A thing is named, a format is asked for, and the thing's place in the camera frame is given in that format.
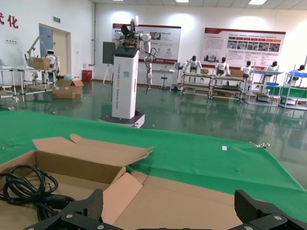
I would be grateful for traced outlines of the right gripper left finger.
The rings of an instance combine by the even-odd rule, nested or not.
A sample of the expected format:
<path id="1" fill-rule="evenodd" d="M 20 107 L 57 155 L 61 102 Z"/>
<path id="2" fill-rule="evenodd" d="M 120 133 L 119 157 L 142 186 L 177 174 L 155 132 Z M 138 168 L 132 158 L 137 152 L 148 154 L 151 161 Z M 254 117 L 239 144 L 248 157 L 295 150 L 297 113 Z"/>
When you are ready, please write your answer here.
<path id="1" fill-rule="evenodd" d="M 96 189 L 87 198 L 69 203 L 57 215 L 26 227 L 27 230 L 116 230 L 102 221 L 103 191 Z"/>

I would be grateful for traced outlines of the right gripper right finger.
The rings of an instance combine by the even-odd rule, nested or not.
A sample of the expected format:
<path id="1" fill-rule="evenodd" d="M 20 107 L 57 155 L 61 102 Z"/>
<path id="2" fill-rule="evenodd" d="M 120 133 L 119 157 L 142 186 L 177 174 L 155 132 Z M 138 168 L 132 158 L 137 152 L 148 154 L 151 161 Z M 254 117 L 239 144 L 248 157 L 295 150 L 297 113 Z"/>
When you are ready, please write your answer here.
<path id="1" fill-rule="evenodd" d="M 236 190 L 235 212 L 242 224 L 235 230 L 307 230 L 307 224 L 295 219 L 276 205 L 250 197 L 244 190 Z"/>

